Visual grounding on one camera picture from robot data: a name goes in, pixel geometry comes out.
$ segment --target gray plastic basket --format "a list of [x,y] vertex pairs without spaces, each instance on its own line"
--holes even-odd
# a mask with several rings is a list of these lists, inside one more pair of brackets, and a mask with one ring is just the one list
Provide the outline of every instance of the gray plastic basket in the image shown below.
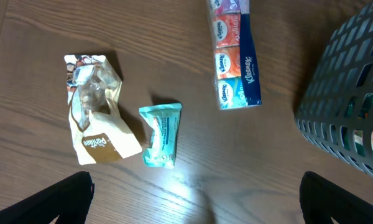
[[373,3],[331,36],[295,121],[312,144],[373,177]]

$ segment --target black object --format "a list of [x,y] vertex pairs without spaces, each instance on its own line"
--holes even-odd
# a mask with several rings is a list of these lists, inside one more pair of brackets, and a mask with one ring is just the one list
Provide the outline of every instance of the black object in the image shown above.
[[84,223],[94,195],[88,172],[77,172],[29,198],[0,211],[0,224]]
[[373,205],[314,172],[306,172],[300,186],[300,204],[307,224],[373,224]]

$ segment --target plastic wrapper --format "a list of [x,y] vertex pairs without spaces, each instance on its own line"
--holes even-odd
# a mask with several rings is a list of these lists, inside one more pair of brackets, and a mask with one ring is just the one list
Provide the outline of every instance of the plastic wrapper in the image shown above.
[[142,148],[121,119],[122,81],[104,55],[66,55],[69,123],[80,165],[112,162]]
[[150,148],[142,153],[142,160],[146,166],[174,168],[181,108],[181,103],[172,103],[139,109],[141,116],[154,130],[150,140]]
[[261,105],[259,69],[248,0],[207,0],[214,85],[221,110]]

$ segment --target teal wrapper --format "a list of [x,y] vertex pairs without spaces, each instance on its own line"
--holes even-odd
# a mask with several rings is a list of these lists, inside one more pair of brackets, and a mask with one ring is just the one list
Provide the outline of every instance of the teal wrapper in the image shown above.
[[174,168],[175,140],[181,108],[181,103],[172,103],[139,109],[141,116],[154,129],[150,148],[142,153],[142,160],[146,166]]

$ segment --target kleenex logo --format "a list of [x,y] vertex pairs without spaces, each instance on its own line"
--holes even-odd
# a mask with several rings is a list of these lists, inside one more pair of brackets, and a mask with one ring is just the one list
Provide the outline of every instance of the kleenex logo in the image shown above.
[[221,19],[213,22],[213,28],[214,28],[214,35],[217,38],[217,41],[222,41],[225,39],[228,28],[226,27],[226,24]]
[[234,90],[232,86],[224,81],[218,83],[218,95],[222,105],[232,105]]
[[237,4],[235,2],[235,0],[231,0],[231,9],[235,9],[237,7]]
[[225,58],[225,54],[221,54],[221,55],[219,56],[219,70],[220,70],[221,72],[225,72],[224,58]]
[[219,2],[219,0],[214,0],[214,4],[216,5],[216,7],[219,7],[219,5],[220,5],[221,3]]
[[246,75],[245,79],[248,84],[254,82],[254,64],[252,63],[252,57],[246,57],[244,64],[246,65]]
[[213,7],[214,9],[219,9],[221,7],[222,2],[223,0],[211,0],[211,7]]
[[226,95],[226,84],[223,84],[223,101],[228,101],[228,96]]
[[223,27],[221,26],[221,21],[217,21],[217,38],[223,39]]
[[216,53],[217,75],[225,74],[231,68],[231,59],[227,54]]

